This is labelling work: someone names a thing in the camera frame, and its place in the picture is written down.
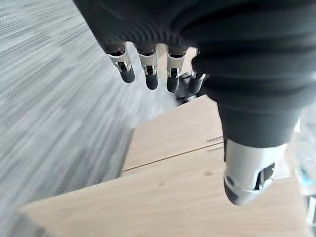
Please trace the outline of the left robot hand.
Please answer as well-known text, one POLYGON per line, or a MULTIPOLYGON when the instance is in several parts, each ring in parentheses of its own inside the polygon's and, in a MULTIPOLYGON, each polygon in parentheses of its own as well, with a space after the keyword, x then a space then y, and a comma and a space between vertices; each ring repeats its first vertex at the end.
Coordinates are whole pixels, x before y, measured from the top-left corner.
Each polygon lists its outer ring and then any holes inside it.
POLYGON ((244 205, 273 181, 273 168, 302 109, 316 99, 313 0, 77 0, 102 49, 124 68, 163 43, 179 57, 195 47, 197 73, 217 103, 224 138, 225 193, 244 205))

